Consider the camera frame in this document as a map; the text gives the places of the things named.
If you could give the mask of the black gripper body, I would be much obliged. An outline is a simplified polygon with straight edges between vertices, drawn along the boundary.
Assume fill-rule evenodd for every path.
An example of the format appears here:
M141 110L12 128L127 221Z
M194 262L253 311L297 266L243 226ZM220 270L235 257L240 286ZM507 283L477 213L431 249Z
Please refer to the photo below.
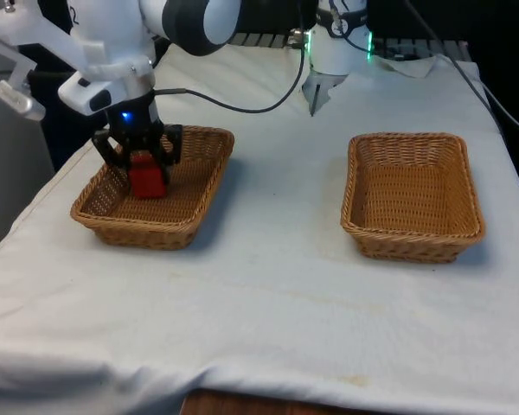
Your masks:
M164 126L158 115L155 93L149 92L106 109L110 136L130 150L147 150L159 143Z

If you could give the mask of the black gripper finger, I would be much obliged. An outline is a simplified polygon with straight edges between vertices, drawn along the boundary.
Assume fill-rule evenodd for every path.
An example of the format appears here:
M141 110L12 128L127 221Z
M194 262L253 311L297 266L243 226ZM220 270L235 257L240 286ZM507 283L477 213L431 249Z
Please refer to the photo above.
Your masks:
M109 143L110 138L119 146L117 150ZM124 133L116 130L98 130L93 134L92 143L109 167L123 170L126 174L129 173L131 167L130 146L129 138Z
M171 144L171 150L163 147L163 139ZM170 169L181 161L183 126L181 124L153 124L150 133L150 154L160 168L163 185L170 184Z

